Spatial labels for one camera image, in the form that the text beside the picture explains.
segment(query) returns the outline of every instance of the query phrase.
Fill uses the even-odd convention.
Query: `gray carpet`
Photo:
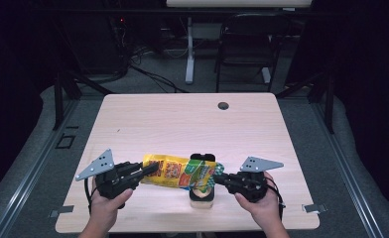
[[[294,50],[295,44],[291,43],[281,53],[281,62],[277,70],[273,92],[283,89],[282,85]],[[214,51],[208,47],[197,49],[194,84],[192,85],[186,85],[184,82],[187,56],[173,58],[167,54],[162,56],[146,54],[142,56],[138,66],[170,79],[176,86],[189,92],[214,92],[213,56]],[[117,93],[164,93],[164,90],[154,81],[132,69],[129,69],[123,78],[102,85]],[[55,230],[57,220],[49,216],[52,210],[59,209],[64,203],[70,178],[74,176],[78,160],[102,100],[102,96],[92,88],[83,84],[80,85],[80,88],[83,96],[79,101],[65,99],[66,105],[68,105],[67,115],[69,116],[66,117],[63,127],[57,132],[52,131],[55,120],[53,89],[49,88],[42,93],[45,108],[39,124],[11,170],[0,183],[0,222],[4,221],[4,224],[0,224],[0,227],[3,227],[3,232],[0,234],[3,236],[76,236],[75,234],[57,233]],[[228,91],[251,91],[254,89],[263,90],[264,87],[227,88]],[[304,96],[305,92],[307,92],[306,88],[305,91],[300,91],[289,99],[279,100],[279,103],[312,198],[317,204],[325,204],[328,211],[320,214],[321,226],[318,229],[290,230],[290,236],[371,237],[350,196],[351,191],[345,186],[341,169],[336,162],[338,154],[330,142],[332,139],[340,144],[343,155],[347,159],[366,201],[372,208],[381,236],[389,237],[389,203],[384,199],[371,175],[368,174],[356,155],[353,137],[345,119],[342,104],[338,100],[335,101],[333,116],[335,134],[328,136],[325,127],[320,123],[322,121],[319,113],[320,106],[309,104]],[[69,149],[56,149],[62,136],[74,137]],[[2,220],[11,198],[15,198],[15,192],[21,186],[22,178],[30,172],[30,168],[41,157],[47,159],[40,165],[41,173],[33,175],[37,181],[31,185],[31,192],[23,197],[24,203],[19,203],[18,212],[13,213],[11,219]],[[225,235],[227,237],[240,237],[242,234]],[[128,234],[124,237],[137,236]],[[195,236],[193,234],[179,234],[178,237]]]

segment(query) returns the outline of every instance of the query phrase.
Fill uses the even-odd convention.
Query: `desk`
[[[217,104],[226,102],[221,110]],[[115,164],[141,162],[145,154],[188,158],[211,153],[237,173],[248,156],[284,163],[271,171],[287,208],[287,229],[314,229],[320,224],[303,204],[313,204],[275,96],[271,93],[122,94],[108,95],[99,110],[76,174],[106,149]],[[61,233],[80,232],[88,218],[83,181],[70,178],[62,213],[56,224]],[[260,230],[250,214],[222,185],[215,187],[211,209],[190,206],[189,193],[140,183],[111,232],[199,232]]]
[[[174,8],[308,8],[311,4],[312,0],[167,0],[167,7]],[[186,84],[194,82],[194,70],[193,24],[192,18],[189,17]],[[265,82],[268,82],[270,80],[268,68],[264,68],[262,73]]]

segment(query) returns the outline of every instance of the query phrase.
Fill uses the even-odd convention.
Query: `human hand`
[[[265,178],[273,180],[269,173],[264,172]],[[266,182],[275,186],[270,180]],[[266,195],[253,203],[248,201],[242,194],[235,193],[235,199],[240,206],[250,212],[254,221],[263,229],[266,237],[289,237],[279,216],[278,195],[272,189],[266,191]]]
[[[92,180],[92,189],[96,187],[95,179]],[[114,199],[108,199],[96,190],[92,195],[91,214],[86,227],[79,237],[105,237],[117,220],[117,209],[123,205],[132,195],[131,188],[126,189]]]

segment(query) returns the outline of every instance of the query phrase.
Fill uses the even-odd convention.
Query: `snack bag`
[[[143,183],[179,187],[187,190],[196,188],[206,191],[208,187],[214,186],[212,175],[216,171],[221,174],[223,172],[223,166],[217,162],[191,160],[168,155],[145,155],[143,167],[152,163],[159,163],[159,168],[156,172],[145,176],[142,179]]]

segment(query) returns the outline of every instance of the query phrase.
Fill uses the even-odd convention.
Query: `dark background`
[[[333,17],[331,21],[306,24],[287,82],[330,70],[335,78],[335,95],[345,105],[357,152],[389,200],[389,1],[316,0],[312,6],[312,11],[333,10],[351,16],[343,21]],[[109,22],[95,27],[90,21],[83,24],[82,30],[94,35],[70,41],[82,47],[74,49],[76,52],[85,53],[90,47],[84,45],[94,43],[103,51],[86,56],[84,61],[62,39],[62,33],[72,32],[73,26],[61,22],[56,26],[65,27],[57,29],[53,19],[30,14],[21,1],[0,1],[0,180],[38,121],[43,106],[40,93],[53,85],[58,72],[73,69],[115,73],[123,69],[128,56],[116,45],[114,34],[103,27]],[[103,53],[111,57],[94,61],[105,57]]]

